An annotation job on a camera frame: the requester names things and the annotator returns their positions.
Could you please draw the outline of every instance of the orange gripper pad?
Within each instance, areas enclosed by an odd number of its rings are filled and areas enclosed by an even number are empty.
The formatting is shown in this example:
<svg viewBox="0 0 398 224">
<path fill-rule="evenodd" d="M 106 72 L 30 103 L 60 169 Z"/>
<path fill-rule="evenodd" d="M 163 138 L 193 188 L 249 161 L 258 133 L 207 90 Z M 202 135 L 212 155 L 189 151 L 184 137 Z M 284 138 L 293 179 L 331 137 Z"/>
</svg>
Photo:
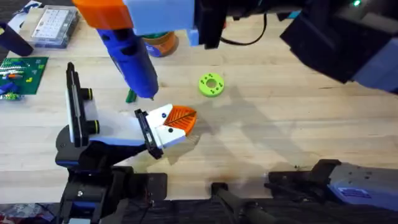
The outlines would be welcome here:
<svg viewBox="0 0 398 224">
<path fill-rule="evenodd" d="M 191 133 L 196 120 L 197 112 L 194 109 L 187 106 L 173 105 L 173 109 L 164 122 L 164 125 L 182 129 L 185 131 L 185 135 L 188 136 Z"/>
<path fill-rule="evenodd" d="M 123 0 L 73 0 L 73 3 L 91 27 L 107 30 L 132 28 Z"/>
</svg>

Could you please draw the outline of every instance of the black cable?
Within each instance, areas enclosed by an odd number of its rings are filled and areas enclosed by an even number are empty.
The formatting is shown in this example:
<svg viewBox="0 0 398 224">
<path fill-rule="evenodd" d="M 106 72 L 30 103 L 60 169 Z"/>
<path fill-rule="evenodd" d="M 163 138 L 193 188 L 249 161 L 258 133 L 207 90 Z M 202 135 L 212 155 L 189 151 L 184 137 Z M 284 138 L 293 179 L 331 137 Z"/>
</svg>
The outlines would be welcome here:
<svg viewBox="0 0 398 224">
<path fill-rule="evenodd" d="M 145 216 L 147 215 L 147 212 L 148 212 L 149 208 L 150 208 L 150 205 L 145 209 L 145 211 L 144 211 L 144 213 L 142 214 L 141 219 L 139 220 L 139 223 L 138 223 L 138 224 L 141 224 L 141 223 L 142 223 L 142 221 L 144 220 Z"/>
<path fill-rule="evenodd" d="M 51 212 L 51 210 L 48 207 L 46 207 L 45 205 L 42 205 L 41 203 L 35 203 L 35 204 L 42 207 L 45 211 L 49 212 L 49 214 L 51 214 L 55 218 L 54 213 Z"/>
<path fill-rule="evenodd" d="M 261 35 L 260 35 L 256 40 L 254 40 L 254 41 L 252 41 L 252 42 L 249 42 L 249 43 L 240 43 L 240 42 L 237 42 L 237 41 L 228 40 L 228 39 L 225 39 L 224 37 L 221 37 L 221 38 L 220 38 L 220 41 L 221 41 L 222 43 L 225 43 L 225 44 L 231 44 L 231 45 L 236 45 L 236 46 L 248 46 L 248 45 L 252 45 L 252 44 L 257 43 L 259 40 L 261 40 L 261 38 L 262 38 L 262 36 L 264 35 L 266 29 L 267 29 L 267 14 L 264 14 L 264 27 L 262 28 L 262 33 L 261 33 Z"/>
</svg>

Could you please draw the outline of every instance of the green gear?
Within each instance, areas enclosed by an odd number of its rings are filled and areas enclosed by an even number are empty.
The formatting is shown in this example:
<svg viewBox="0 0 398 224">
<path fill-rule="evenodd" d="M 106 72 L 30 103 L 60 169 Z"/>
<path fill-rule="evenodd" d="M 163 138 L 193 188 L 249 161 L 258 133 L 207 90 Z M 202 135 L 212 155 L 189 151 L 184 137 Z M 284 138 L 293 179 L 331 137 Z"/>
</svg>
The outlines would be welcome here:
<svg viewBox="0 0 398 224">
<path fill-rule="evenodd" d="M 217 73 L 206 73 L 199 80 L 199 90 L 207 97 L 216 97 L 224 90 L 224 80 Z"/>
</svg>

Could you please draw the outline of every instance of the circuit board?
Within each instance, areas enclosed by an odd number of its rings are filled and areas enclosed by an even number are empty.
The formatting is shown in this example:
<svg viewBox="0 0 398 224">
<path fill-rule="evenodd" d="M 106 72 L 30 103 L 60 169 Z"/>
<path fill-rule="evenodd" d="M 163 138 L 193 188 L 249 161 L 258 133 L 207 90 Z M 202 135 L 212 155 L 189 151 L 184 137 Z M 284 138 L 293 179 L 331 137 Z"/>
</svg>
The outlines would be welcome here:
<svg viewBox="0 0 398 224">
<path fill-rule="evenodd" d="M 48 57 L 6 58 L 0 66 L 0 73 L 8 70 L 23 71 L 22 78 L 4 80 L 0 75 L 0 85 L 14 82 L 18 87 L 18 94 L 34 95 L 39 88 Z"/>
</svg>

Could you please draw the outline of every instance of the wooden surface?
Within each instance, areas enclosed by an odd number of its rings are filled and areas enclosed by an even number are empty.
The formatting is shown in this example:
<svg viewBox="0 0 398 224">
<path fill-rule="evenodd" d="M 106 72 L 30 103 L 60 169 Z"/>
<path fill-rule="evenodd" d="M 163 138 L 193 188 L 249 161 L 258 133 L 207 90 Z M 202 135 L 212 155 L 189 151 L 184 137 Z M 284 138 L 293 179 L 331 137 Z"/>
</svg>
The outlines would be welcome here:
<svg viewBox="0 0 398 224">
<path fill-rule="evenodd" d="M 30 35 L 40 10 L 21 30 Z M 58 202 L 67 180 L 55 165 L 55 139 L 67 123 L 65 70 L 73 62 L 82 86 L 94 91 L 100 110 L 151 110 L 167 103 L 198 111 L 189 140 L 156 161 L 142 153 L 122 164 L 138 172 L 166 172 L 168 198 L 207 198 L 211 182 L 224 181 L 238 195 L 268 195 L 263 176 L 272 170 L 310 169 L 319 159 L 398 169 L 398 100 L 355 83 L 342 85 L 302 65 L 279 35 L 289 21 L 269 16 L 263 39 L 250 47 L 221 44 L 218 50 L 179 47 L 152 58 L 160 90 L 155 101 L 127 105 L 127 85 L 98 34 L 81 20 L 66 50 L 36 49 L 49 56 L 38 93 L 21 102 L 0 101 L 0 203 Z M 250 41 L 262 18 L 230 22 L 224 36 Z M 217 98 L 197 90 L 206 72 L 222 75 Z"/>
</svg>

